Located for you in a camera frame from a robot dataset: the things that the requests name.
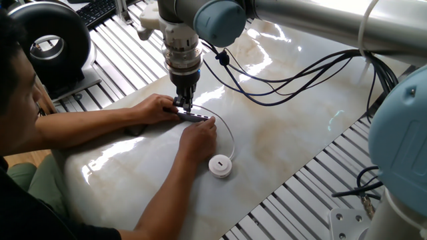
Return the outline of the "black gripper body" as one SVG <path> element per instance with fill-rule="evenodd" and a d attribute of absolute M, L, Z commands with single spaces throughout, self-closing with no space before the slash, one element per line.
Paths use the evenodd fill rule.
<path fill-rule="evenodd" d="M 169 78 L 176 87 L 176 93 L 182 97 L 193 97 L 197 82 L 200 78 L 200 70 L 186 75 L 170 73 Z"/>

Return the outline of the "person's left hand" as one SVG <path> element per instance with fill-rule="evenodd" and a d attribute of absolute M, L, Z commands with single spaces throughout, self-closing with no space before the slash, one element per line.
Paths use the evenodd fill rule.
<path fill-rule="evenodd" d="M 152 94 L 129 110 L 129 118 L 135 124 L 152 125 L 162 121 L 178 121 L 177 112 L 172 97 Z"/>

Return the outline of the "person's right hand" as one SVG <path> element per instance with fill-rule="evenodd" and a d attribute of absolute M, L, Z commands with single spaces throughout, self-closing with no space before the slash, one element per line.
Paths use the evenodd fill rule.
<path fill-rule="evenodd" d="M 216 118 L 194 123 L 185 128 L 179 142 L 177 158 L 187 164 L 198 164 L 216 151 Z"/>

